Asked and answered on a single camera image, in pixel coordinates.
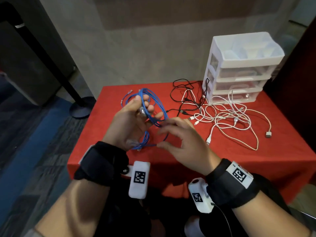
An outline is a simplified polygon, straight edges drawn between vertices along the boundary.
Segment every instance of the blue cable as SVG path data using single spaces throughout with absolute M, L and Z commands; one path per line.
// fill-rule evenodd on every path
M 126 96 L 128 96 L 130 93 L 132 93 L 132 90 L 130 90 L 130 91 L 123 97 L 123 99 L 121 100 L 121 106 L 122 106 L 122 107 L 123 107 L 123 101 L 124 101 L 124 99 L 125 99 Z M 143 103 L 143 107 L 144 107 L 144 110 L 145 110 L 145 113 L 146 113 L 148 119 L 149 119 L 155 126 L 157 126 L 157 127 L 162 127 L 162 125 L 159 124 L 159 122 L 164 121 L 164 120 L 169 119 L 169 118 L 168 118 L 167 112 L 166 112 L 165 108 L 163 107 L 163 104 L 162 104 L 162 102 L 160 101 L 160 99 L 158 98 L 158 96 L 157 96 L 155 93 L 153 93 L 151 90 L 149 90 L 149 89 L 147 89 L 147 88 L 142 88 L 141 90 L 139 90 L 138 93 L 130 95 L 130 96 L 126 99 L 125 105 L 128 103 L 128 101 L 129 101 L 131 98 L 133 98 L 133 97 L 136 96 L 136 95 L 139 95 L 139 96 L 141 97 L 141 100 L 142 100 L 142 103 Z M 154 105 L 157 104 L 157 105 L 160 107 L 160 109 L 161 109 L 161 111 L 163 112 L 163 115 L 164 115 L 164 119 L 163 119 L 163 120 L 158 120 L 158 119 L 156 119 L 156 118 L 154 118 L 154 117 L 151 116 L 151 114 L 149 113 L 149 111 L 148 111 L 147 108 L 145 107 L 145 101 L 144 101 L 144 99 L 143 99 L 143 95 L 149 95 L 148 102 L 150 102 L 150 100 L 152 99 L 152 100 L 155 102 Z M 133 147 L 132 149 L 133 149 L 133 150 L 140 150 L 140 149 L 142 149 L 144 146 L 156 146 L 156 144 L 147 144 L 148 141 L 149 141 L 149 132 L 148 132 L 148 131 L 145 131 L 145 134 L 144 134 L 144 137 L 143 137 L 142 142 L 140 142 L 140 144 L 139 144 L 138 146 L 135 146 L 135 147 Z

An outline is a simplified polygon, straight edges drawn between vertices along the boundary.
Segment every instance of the qr code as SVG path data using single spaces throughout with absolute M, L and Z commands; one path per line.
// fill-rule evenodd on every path
M 203 202 L 200 193 L 192 193 L 195 202 Z
M 238 168 L 235 169 L 233 172 L 233 175 L 240 181 L 243 182 L 244 179 L 246 178 L 246 175 Z
M 146 172 L 135 171 L 134 183 L 144 184 L 145 183 L 145 175 L 146 175 Z

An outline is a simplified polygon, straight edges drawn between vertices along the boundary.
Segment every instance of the table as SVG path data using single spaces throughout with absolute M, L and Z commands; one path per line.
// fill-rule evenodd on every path
M 194 86 L 194 93 L 197 94 L 198 83 L 194 84 Z M 172 90 L 172 83 L 103 87 L 68 160 L 67 168 L 71 177 L 73 177 L 78 168 L 79 160 L 89 146 L 103 138 L 114 114 L 121 109 L 122 97 L 131 89 L 137 92 L 141 88 L 152 90 L 160 98 L 166 110 L 177 109 L 180 106 L 179 103 L 172 101 L 169 96 Z M 173 92 L 173 97 L 176 99 L 181 99 L 182 95 L 183 92 L 179 90 Z M 253 112 L 251 113 L 251 120 L 252 127 L 259 138 L 258 151 L 247 149 L 226 138 L 218 128 L 215 128 L 213 131 L 210 147 L 221 158 L 234 160 L 248 171 L 261 174 L 271 180 L 278 187 L 285 201 L 289 203 L 315 173 L 316 154 L 282 115 L 266 93 L 261 92 L 255 102 L 246 103 L 246 105 L 248 108 L 264 113 L 270 119 L 272 123 L 272 137 L 265 137 L 269 125 L 264 117 Z M 168 112 L 170 118 L 176 116 L 176 114 L 177 111 Z M 180 117 L 188 118 L 188 116 L 182 114 L 180 114 Z M 206 139 L 210 134 L 212 125 L 212 123 L 199 123 L 195 128 Z M 150 128 L 150 143 L 158 143 L 163 140 L 164 136 L 155 135 L 156 131 L 157 127 Z M 228 129 L 225 132 L 251 146 L 256 145 L 256 139 L 251 131 Z M 180 140 L 172 135 L 169 135 L 167 141 L 178 146 L 181 144 Z M 151 163 L 148 184 L 158 188 L 165 196 L 188 198 L 187 184 L 192 179 L 201 177 L 198 173 L 178 163 L 167 151 L 157 147 L 145 147 L 140 152 L 131 150 L 128 151 L 127 155 L 130 164 L 133 164 L 135 160 Z

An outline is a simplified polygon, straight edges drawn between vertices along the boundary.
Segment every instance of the forearm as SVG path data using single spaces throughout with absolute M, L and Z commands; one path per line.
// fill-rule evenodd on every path
M 35 229 L 44 237 L 92 237 L 109 190 L 85 179 L 73 180 Z
M 233 212 L 250 237 L 308 237 L 311 234 L 261 191 Z

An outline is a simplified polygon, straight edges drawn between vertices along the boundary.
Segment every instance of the round black base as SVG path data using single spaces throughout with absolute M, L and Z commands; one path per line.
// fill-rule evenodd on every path
M 73 103 L 69 109 L 69 114 L 75 119 L 85 119 L 88 118 L 96 100 L 93 96 L 87 96 L 82 98 L 86 103 L 85 106 L 79 106 L 76 102 Z

